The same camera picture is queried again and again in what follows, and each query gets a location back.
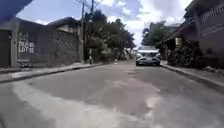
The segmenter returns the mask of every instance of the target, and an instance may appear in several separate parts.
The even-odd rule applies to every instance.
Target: door
[[[11,66],[11,31],[0,30],[0,68]]]

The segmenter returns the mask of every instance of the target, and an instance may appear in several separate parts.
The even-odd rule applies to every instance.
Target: blue sky
[[[167,24],[183,22],[185,7],[192,0],[103,0],[97,7],[108,17],[108,21],[121,18],[126,29],[134,33],[135,43],[141,43],[141,33],[151,22],[166,20]],[[33,0],[18,17],[47,24],[54,20],[72,16],[80,19],[81,5],[76,0]]]

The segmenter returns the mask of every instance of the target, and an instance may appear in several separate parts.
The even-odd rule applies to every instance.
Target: asphalt road
[[[0,85],[5,128],[223,128],[223,108],[223,95],[133,62]]]

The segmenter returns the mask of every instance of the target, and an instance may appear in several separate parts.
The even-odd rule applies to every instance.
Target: graffiti
[[[28,40],[19,41],[19,52],[34,53],[34,43]]]

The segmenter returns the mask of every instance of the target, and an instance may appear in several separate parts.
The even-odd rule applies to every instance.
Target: roof
[[[199,13],[210,10],[212,7],[220,3],[220,0],[193,0],[185,9],[185,18],[193,17],[194,10]]]
[[[65,17],[63,19],[60,19],[60,20],[56,20],[56,21],[53,21],[49,24],[47,24],[48,26],[55,26],[55,27],[60,27],[60,26],[63,26],[63,25],[71,25],[71,26],[77,26],[77,25],[80,25],[80,21],[72,18],[72,17]]]
[[[184,15],[185,18],[192,16],[192,12],[194,10],[194,8],[196,7],[196,5],[201,2],[202,0],[193,0],[186,8],[186,13]]]
[[[167,38],[163,40],[163,42],[169,41],[175,38],[177,35],[180,34],[184,29],[186,29],[189,25],[195,24],[195,19],[190,18],[186,20],[183,24],[181,24],[173,33],[171,33]]]

